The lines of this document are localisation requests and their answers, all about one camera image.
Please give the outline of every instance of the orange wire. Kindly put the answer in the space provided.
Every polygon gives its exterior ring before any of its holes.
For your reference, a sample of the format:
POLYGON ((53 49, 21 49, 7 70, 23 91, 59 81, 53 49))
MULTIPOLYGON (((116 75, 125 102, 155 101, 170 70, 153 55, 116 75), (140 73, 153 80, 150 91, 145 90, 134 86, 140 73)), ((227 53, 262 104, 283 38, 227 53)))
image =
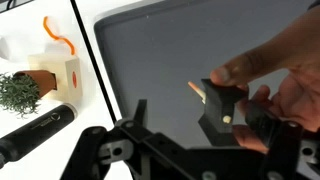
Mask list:
POLYGON ((51 30, 49 29, 48 25, 47 25, 47 21, 48 21, 48 16, 44 17, 43 19, 43 27, 44 29, 47 31, 47 33, 49 34, 49 36, 54 39, 54 40, 62 40, 64 41, 65 43, 68 44, 68 46, 70 47, 70 50, 71 50, 71 55, 74 55, 75 54, 75 48, 73 46, 73 44, 67 39, 67 38, 62 38, 62 37, 58 37, 56 35, 54 35, 51 30))

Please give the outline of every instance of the white surface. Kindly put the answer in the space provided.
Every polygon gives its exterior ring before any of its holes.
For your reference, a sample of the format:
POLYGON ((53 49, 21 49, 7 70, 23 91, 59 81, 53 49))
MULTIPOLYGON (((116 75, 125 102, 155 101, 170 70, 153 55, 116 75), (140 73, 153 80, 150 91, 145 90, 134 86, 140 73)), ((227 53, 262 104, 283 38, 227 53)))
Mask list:
MULTIPOLYGON (((93 24, 94 17, 102 12, 127 5, 137 0, 79 0, 78 6, 83 16, 86 29, 98 63, 101 57, 95 43, 93 24)), ((43 143, 18 162, 8 163, 0 170, 0 179, 32 179, 56 180, 61 176, 67 161, 81 132, 90 126, 104 126, 108 130, 113 124, 107 106, 102 96, 90 57, 87 53, 70 1, 66 0, 37 0, 0 15, 0 36, 5 39, 10 52, 6 60, 0 60, 0 73, 15 72, 28 69, 27 56, 44 52, 69 53, 66 44, 53 41, 42 27, 44 16, 49 16, 49 26, 54 33, 67 37, 76 47, 76 54, 81 62, 84 98, 74 104, 79 116, 69 126, 43 143)), ((103 72, 108 93, 112 93, 106 73, 103 72)), ((43 114, 58 106, 61 102, 44 100, 39 109, 43 114)), ((14 114, 0 112, 0 137, 30 122, 39 115, 30 115, 28 119, 17 119, 14 114)), ((129 171, 122 162, 113 164, 106 179, 131 179, 129 171)))

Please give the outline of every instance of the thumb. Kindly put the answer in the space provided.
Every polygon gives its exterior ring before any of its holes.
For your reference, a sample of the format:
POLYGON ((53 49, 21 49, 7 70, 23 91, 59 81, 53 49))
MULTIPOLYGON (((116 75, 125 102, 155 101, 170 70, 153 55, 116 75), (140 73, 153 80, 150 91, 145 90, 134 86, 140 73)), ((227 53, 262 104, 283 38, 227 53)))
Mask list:
POLYGON ((273 43, 247 51, 211 72, 213 83, 224 86, 247 84, 284 67, 284 54, 273 43))

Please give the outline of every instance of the potted plant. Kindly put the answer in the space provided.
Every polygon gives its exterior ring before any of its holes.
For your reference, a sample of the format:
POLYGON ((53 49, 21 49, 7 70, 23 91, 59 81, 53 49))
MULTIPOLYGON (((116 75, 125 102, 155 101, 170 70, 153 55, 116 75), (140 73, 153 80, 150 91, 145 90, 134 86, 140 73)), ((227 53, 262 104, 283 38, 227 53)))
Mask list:
POLYGON ((54 74, 45 70, 0 74, 0 107, 23 117, 35 113, 38 100, 56 88, 54 74))

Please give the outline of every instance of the screw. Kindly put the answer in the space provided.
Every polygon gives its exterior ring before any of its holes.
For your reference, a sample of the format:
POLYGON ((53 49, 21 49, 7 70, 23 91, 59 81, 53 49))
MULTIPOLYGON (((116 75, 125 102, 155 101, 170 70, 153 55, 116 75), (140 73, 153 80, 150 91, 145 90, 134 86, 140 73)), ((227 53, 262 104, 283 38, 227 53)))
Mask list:
POLYGON ((291 127, 297 127, 298 124, 297 124, 296 122, 289 121, 289 126, 291 126, 291 127))
POLYGON ((211 171, 205 171, 202 173, 202 180, 216 180, 216 175, 211 171))
POLYGON ((231 122, 231 119, 232 118, 230 116, 224 116, 223 117, 223 122, 226 123, 226 124, 229 124, 231 122))
POLYGON ((101 132, 101 128, 94 128, 92 130, 92 134, 98 134, 99 132, 101 132))
POLYGON ((276 171, 268 172, 268 178, 269 180, 283 180, 283 177, 281 176, 281 174, 279 174, 276 171))
POLYGON ((126 127, 127 127, 127 128, 131 128, 132 126, 133 126, 133 122, 127 122, 127 123, 126 123, 126 127))

